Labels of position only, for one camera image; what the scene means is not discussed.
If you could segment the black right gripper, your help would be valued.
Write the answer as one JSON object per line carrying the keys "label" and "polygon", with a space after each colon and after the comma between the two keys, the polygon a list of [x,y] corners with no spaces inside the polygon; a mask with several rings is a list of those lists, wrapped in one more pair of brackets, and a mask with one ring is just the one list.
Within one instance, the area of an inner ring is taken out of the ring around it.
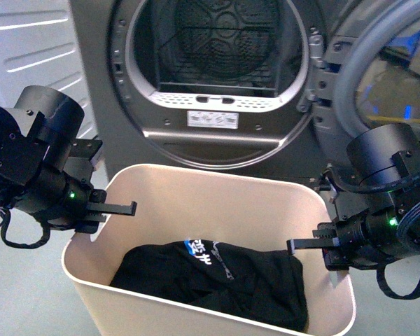
{"label": "black right gripper", "polygon": [[322,249],[330,271],[375,270],[399,260],[396,238],[398,219],[392,209],[372,213],[366,209],[346,220],[319,223],[311,239],[289,239],[289,253],[304,249]]}

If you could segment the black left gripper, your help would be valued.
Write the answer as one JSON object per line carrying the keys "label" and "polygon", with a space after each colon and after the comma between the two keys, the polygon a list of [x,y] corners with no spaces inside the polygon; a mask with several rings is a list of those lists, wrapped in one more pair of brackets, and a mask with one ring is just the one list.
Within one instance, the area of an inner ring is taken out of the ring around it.
{"label": "black left gripper", "polygon": [[51,230],[93,234],[99,223],[106,220],[102,214],[134,216],[136,213],[136,202],[129,205],[105,204],[105,190],[94,189],[90,183],[82,183],[65,172],[59,177],[64,183],[60,196],[56,196],[53,205],[38,212],[38,221],[47,224]]}

